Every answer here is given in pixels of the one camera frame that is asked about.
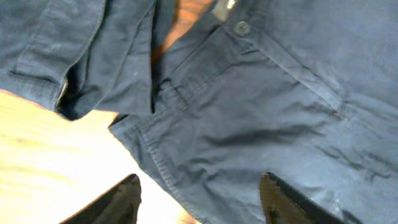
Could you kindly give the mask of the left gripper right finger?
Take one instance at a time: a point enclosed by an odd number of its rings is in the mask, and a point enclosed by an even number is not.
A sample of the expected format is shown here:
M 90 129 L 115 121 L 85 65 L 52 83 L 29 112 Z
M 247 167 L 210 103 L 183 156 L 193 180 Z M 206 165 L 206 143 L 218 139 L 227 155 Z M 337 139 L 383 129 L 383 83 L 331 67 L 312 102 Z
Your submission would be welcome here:
M 271 172 L 261 177 L 259 191 L 266 224 L 343 224 L 338 217 Z

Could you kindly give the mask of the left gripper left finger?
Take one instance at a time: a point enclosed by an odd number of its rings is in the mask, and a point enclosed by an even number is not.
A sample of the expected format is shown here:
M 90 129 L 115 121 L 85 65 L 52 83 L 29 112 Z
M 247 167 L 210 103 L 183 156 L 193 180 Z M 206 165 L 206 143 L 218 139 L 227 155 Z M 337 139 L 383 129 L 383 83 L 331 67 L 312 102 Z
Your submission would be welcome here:
M 141 183 L 130 174 L 62 224 L 136 224 L 140 204 Z

